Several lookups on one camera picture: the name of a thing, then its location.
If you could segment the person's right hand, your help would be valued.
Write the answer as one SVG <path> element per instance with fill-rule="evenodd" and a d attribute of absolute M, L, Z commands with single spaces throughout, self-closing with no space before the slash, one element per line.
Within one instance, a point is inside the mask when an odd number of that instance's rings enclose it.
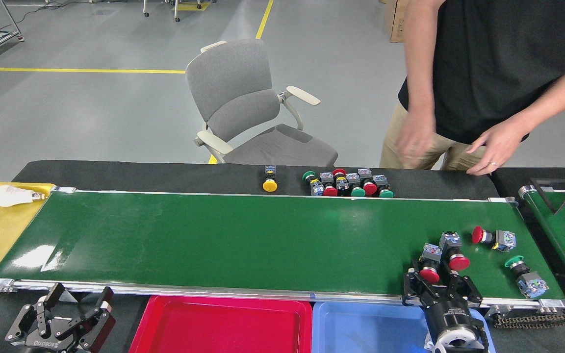
<path fill-rule="evenodd" d="M 435 134 L 436 119 L 432 112 L 408 112 L 395 143 L 403 162 L 413 162 L 428 152 Z"/>

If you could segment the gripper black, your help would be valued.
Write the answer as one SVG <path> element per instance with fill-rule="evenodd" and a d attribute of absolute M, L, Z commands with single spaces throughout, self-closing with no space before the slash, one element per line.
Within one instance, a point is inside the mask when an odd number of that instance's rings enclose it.
<path fill-rule="evenodd" d="M 77 319 L 48 321 L 64 291 L 65 286 L 56 283 L 36 304 L 25 304 L 6 333 L 6 342 L 22 346 L 23 353 L 98 353 L 116 323 L 109 304 L 114 292 L 104 288 L 96 308 Z"/>
<path fill-rule="evenodd" d="M 424 279 L 417 263 L 404 274 L 404 305 L 425 307 L 431 336 L 476 336 L 468 307 L 479 307 L 482 295 L 471 277 L 449 275 L 447 297 L 440 297 L 436 286 Z"/>

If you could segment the person's left hand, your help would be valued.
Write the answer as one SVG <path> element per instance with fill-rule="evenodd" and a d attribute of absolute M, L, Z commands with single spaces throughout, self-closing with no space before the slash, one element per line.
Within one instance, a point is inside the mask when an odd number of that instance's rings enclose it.
<path fill-rule="evenodd" d="M 491 174 L 502 167 L 514 154 L 524 137 L 531 131 L 523 123 L 508 119 L 486 130 L 472 144 L 467 153 L 485 148 L 483 156 L 466 170 L 469 175 Z"/>

